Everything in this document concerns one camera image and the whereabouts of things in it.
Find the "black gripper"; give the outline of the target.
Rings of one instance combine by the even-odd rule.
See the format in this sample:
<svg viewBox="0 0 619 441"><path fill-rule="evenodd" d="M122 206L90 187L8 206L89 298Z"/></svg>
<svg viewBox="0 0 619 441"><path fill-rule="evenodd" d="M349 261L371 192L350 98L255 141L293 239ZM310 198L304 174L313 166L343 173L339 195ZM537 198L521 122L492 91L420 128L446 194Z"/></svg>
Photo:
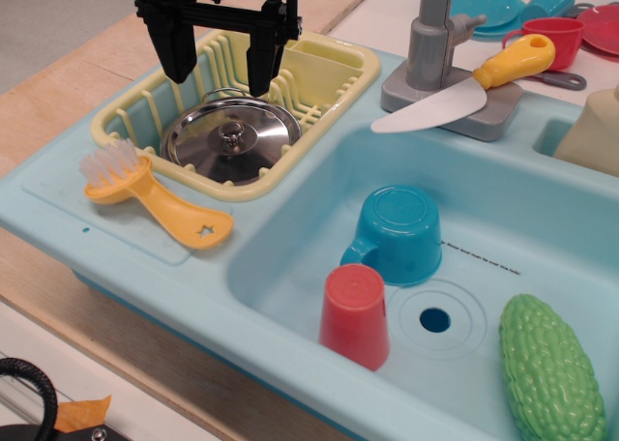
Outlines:
<svg viewBox="0 0 619 441"><path fill-rule="evenodd" d="M250 33L248 81L254 97L278 75L286 41L302 33L299 0L136 0L165 75L183 83L196 65L194 26Z"/></svg>

